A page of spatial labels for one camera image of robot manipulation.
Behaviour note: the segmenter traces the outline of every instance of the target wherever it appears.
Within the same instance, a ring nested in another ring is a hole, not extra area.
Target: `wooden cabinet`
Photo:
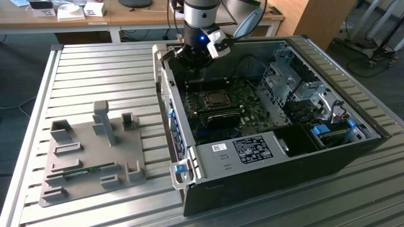
[[[356,0],[268,0],[286,16],[276,35],[307,35],[326,50]]]

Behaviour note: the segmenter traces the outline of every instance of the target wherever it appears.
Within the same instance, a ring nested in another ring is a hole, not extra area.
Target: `gray carpet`
[[[362,9],[354,9],[350,14],[348,22],[355,24],[367,10],[367,6]],[[370,28],[374,20],[380,16],[379,12],[374,12],[363,31],[356,36],[362,39],[366,30]],[[395,20],[390,20],[378,34],[378,38],[383,38],[391,29]],[[130,34],[135,39],[144,41],[162,40],[163,29],[151,30],[147,34],[146,30]],[[175,37],[175,32],[170,33],[170,37]],[[404,28],[398,31],[390,45],[395,46],[404,37]],[[0,44],[0,106],[12,106],[34,97],[38,93],[43,71],[46,68],[50,49],[58,40],[54,34],[35,35],[8,35],[4,43]],[[328,51],[328,54],[336,59],[343,67],[346,64],[360,58],[363,55],[338,45]],[[404,66],[400,60],[392,67],[372,78],[360,78],[359,81],[366,85],[376,97],[387,104],[387,106],[404,118],[404,92],[403,90],[403,72]],[[356,73],[370,75],[384,69],[380,64],[374,69],[368,69],[366,63],[352,65]],[[24,105],[24,110],[31,114],[34,102]],[[23,139],[26,128],[28,125],[27,116],[19,109],[0,110],[0,174],[12,173]],[[0,177],[0,207],[3,204],[4,194],[8,188],[10,177]]]

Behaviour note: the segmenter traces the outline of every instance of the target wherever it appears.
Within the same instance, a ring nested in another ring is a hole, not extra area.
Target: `small white box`
[[[58,10],[58,21],[59,22],[60,21],[70,21],[70,20],[84,20],[84,19],[86,19],[86,16],[84,16],[84,12],[83,12],[82,7],[79,7],[79,9],[74,12],[60,10],[60,8],[59,8],[59,10]]]
[[[88,2],[84,6],[84,14],[90,17],[103,17],[106,14],[106,7],[102,2]]]
[[[54,9],[32,9],[34,16],[36,17],[51,17],[56,16]]]

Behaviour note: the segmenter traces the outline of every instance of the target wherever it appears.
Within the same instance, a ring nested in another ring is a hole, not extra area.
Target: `motherboard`
[[[222,89],[182,94],[196,144],[254,135],[274,128],[270,113],[260,104],[256,85],[232,79]]]

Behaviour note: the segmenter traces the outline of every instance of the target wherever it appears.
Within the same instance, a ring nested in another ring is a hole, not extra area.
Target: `white label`
[[[88,25],[106,25],[107,22],[90,22]]]
[[[216,144],[216,145],[214,145],[214,146],[212,146],[212,149],[214,149],[214,151],[216,152],[216,151],[220,151],[220,150],[226,150],[227,147],[226,147],[226,144],[223,143],[223,144]]]

